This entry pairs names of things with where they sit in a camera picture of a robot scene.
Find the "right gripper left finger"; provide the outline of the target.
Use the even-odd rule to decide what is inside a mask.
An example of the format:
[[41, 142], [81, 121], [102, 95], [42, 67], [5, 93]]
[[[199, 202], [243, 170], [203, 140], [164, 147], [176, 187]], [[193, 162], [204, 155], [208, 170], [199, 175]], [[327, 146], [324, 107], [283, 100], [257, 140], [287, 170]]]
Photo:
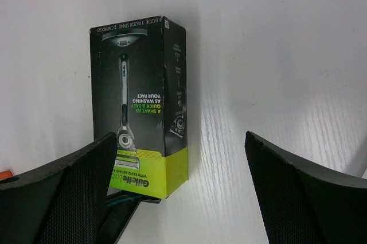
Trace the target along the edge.
[[1, 180], [1, 243], [94, 243], [116, 135]]

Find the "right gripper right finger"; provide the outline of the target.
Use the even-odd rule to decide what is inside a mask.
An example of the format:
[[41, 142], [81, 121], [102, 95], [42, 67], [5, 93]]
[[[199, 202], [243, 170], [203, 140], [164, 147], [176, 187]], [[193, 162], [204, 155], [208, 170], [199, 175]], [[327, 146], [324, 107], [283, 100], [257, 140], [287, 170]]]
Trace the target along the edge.
[[248, 131], [245, 153], [269, 243], [366, 243], [366, 179]]

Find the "black green razor box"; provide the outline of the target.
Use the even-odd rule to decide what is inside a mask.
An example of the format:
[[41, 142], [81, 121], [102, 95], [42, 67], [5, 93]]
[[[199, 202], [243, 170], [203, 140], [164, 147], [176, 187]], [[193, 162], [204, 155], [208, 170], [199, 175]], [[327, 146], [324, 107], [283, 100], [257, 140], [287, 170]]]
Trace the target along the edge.
[[189, 177], [186, 30], [154, 16], [89, 31], [93, 134], [116, 134], [110, 187], [169, 197]]

